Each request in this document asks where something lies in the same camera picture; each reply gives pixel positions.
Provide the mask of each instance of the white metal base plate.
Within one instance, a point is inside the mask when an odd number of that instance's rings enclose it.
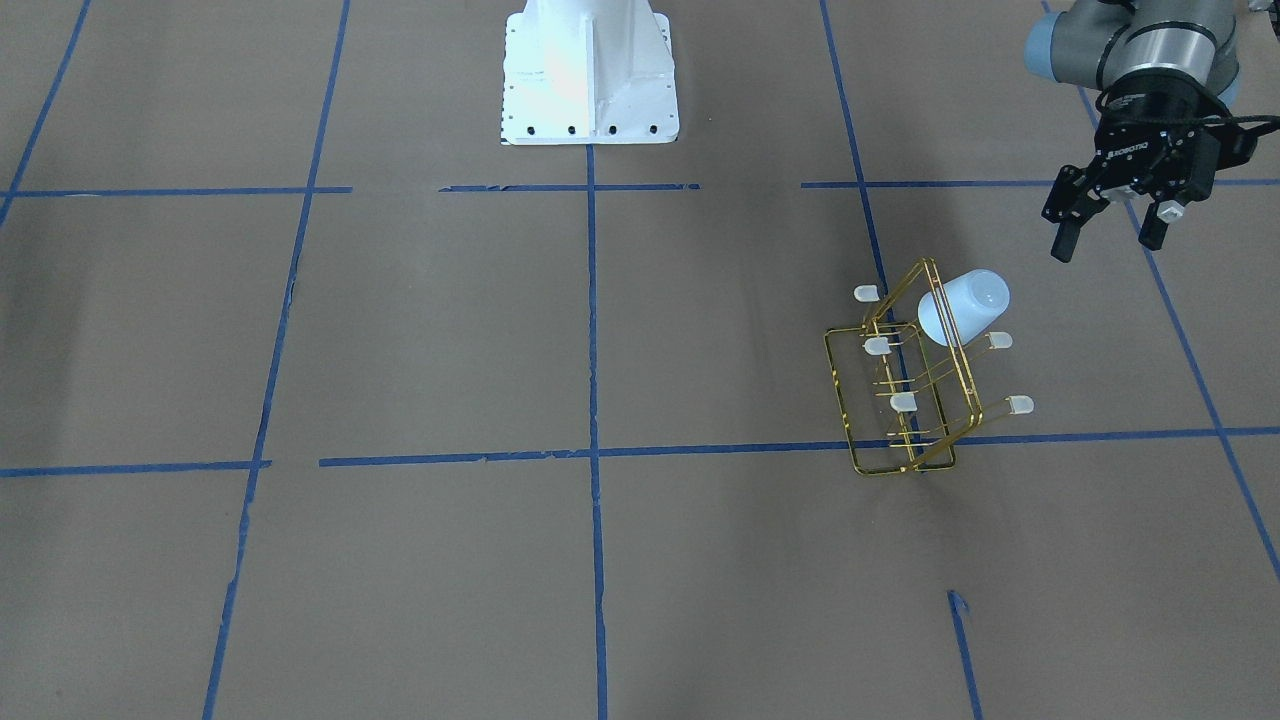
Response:
[[[654,13],[671,51],[671,20]],[[507,18],[506,82],[502,92],[503,145],[640,145],[680,136],[676,78],[637,78],[603,109],[575,108],[552,91],[541,59],[518,40],[524,13]]]

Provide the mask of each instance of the blue joint cap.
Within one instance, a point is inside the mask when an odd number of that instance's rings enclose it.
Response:
[[[1224,90],[1217,96],[1217,99],[1221,100],[1222,104],[1226,105],[1228,108],[1235,105],[1235,99],[1240,96],[1240,76],[1243,73],[1244,73],[1243,69],[1236,72],[1235,79],[1231,81],[1231,85],[1226,86],[1226,90]]]
[[[1033,76],[1048,78],[1053,77],[1053,28],[1057,27],[1057,18],[1062,13],[1044,13],[1044,17],[1036,20],[1032,33],[1027,36],[1027,47],[1023,50],[1023,61]]]

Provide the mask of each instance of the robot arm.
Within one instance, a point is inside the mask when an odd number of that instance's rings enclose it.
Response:
[[[1231,0],[1078,0],[1037,23],[1027,67],[1101,91],[1093,160],[1065,165],[1044,204],[1062,263],[1093,215],[1143,195],[1152,202],[1138,240],[1158,250],[1217,170],[1248,163],[1258,137],[1280,129],[1280,118],[1228,109],[1240,70]]]

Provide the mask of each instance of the gold wire rack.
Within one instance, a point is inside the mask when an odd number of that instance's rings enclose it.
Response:
[[[936,345],[932,350],[932,341],[923,332],[919,318],[909,322],[895,319],[895,305],[920,284],[925,284],[927,291],[933,295],[946,338],[945,345]],[[978,357],[992,350],[1007,348],[1012,345],[1012,337],[1004,332],[988,332],[968,345],[963,343],[937,261],[932,258],[919,259],[883,299],[879,297],[877,286],[861,286],[854,296],[860,302],[873,304],[863,323],[851,328],[832,328],[823,340],[845,437],[849,439],[849,454],[860,474],[946,470],[955,466],[956,441],[984,423],[1009,415],[1024,415],[1034,409],[1034,402],[1025,395],[1005,397],[998,407],[983,406],[973,378],[970,355]],[[914,307],[910,311],[911,315],[915,314]],[[874,439],[859,441],[855,437],[845,397],[846,388],[841,384],[832,341],[847,333],[855,333],[863,341],[863,357],[872,360],[873,402],[887,404],[890,409],[888,427]],[[918,364],[915,372],[908,369],[909,360]],[[923,409],[922,396],[927,398]],[[859,457],[859,450],[865,452],[870,448],[888,451],[890,464],[868,465]]]

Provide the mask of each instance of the white cup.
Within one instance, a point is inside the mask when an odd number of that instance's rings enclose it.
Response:
[[[947,293],[951,315],[960,331],[960,345],[968,345],[982,334],[987,325],[1009,309],[1009,286],[991,270],[970,270],[943,284],[942,291]],[[924,334],[938,345],[946,345],[947,336],[942,332],[942,318],[933,304],[932,292],[920,299],[916,313]]]

